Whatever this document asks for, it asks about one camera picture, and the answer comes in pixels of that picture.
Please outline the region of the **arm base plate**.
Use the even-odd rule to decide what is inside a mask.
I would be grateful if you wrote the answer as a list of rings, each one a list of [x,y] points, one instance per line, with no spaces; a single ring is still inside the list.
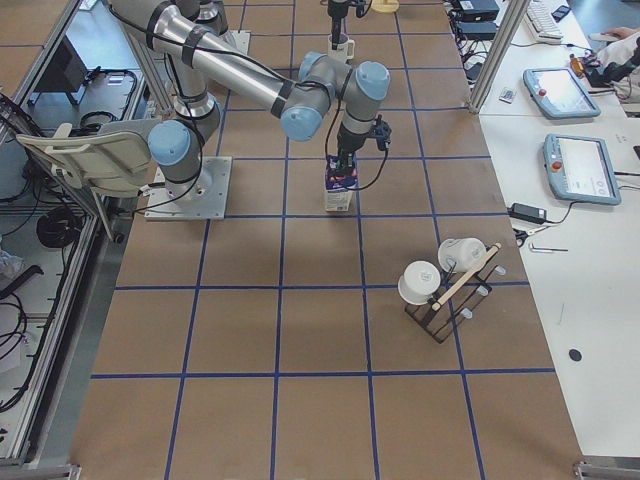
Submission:
[[[154,181],[163,183],[149,193],[149,208],[144,217],[149,221],[223,220],[232,171],[230,156],[205,156],[196,184],[182,185],[165,180],[160,167]]]
[[[221,38],[240,53],[248,56],[251,32],[249,30],[227,30]]]

